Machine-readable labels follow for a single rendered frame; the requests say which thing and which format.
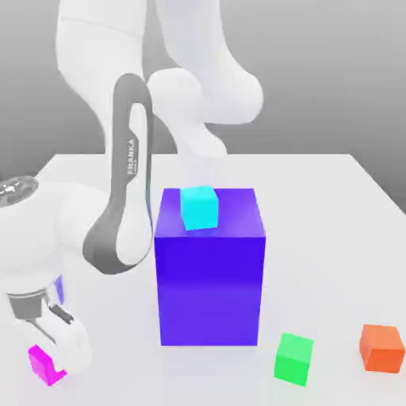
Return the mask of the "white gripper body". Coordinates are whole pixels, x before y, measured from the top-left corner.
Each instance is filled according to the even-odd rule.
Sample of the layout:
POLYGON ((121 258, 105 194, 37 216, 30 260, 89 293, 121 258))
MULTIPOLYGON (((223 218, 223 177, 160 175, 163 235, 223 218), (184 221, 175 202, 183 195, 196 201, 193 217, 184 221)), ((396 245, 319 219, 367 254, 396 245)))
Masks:
POLYGON ((15 320, 14 326, 28 345, 37 345, 49 355, 57 370, 74 375, 92 361, 92 347, 80 321, 66 323, 56 315, 44 314, 34 321, 15 320))

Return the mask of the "small magenta cube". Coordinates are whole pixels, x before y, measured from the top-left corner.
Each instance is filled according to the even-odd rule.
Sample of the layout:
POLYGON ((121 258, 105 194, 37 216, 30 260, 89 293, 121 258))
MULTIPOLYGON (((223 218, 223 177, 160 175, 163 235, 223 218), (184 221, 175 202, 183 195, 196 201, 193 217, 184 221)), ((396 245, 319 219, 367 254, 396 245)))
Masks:
POLYGON ((30 347, 28 353, 33 372, 47 386, 53 386, 67 375, 65 370, 56 370, 52 358, 39 346, 30 347))

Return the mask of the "small cyan cube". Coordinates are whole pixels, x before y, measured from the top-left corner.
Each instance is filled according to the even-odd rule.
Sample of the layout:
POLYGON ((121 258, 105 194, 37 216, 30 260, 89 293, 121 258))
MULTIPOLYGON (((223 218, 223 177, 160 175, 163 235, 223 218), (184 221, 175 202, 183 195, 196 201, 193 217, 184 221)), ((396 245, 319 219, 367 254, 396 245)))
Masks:
POLYGON ((187 231, 216 228, 219 222, 219 199, 211 186, 180 189, 180 211, 187 231))

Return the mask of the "small green cube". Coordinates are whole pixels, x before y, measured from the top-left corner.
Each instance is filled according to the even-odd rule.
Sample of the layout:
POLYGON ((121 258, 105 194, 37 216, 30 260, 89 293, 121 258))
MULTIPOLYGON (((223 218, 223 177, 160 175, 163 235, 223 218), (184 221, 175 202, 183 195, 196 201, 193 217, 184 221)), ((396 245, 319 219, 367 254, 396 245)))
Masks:
POLYGON ((293 333, 281 335, 274 361, 274 377, 305 387, 312 360, 314 340, 293 333))

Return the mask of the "small orange cube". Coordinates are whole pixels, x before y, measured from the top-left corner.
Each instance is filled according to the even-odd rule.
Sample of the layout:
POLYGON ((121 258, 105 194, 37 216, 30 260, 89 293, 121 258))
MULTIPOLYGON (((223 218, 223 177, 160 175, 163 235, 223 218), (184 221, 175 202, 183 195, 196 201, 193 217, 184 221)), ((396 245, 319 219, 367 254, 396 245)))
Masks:
POLYGON ((399 373, 406 348, 396 327, 364 324, 359 352, 366 371, 399 373))

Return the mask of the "large blue box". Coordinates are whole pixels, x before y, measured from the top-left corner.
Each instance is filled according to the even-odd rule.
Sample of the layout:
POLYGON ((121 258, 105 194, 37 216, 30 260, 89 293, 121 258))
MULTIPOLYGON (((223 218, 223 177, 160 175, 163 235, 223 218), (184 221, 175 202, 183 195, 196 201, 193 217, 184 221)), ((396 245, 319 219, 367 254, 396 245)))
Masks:
POLYGON ((178 189, 163 191, 155 229, 160 342, 254 346, 266 233, 254 190, 218 189, 219 225, 187 231, 178 189))

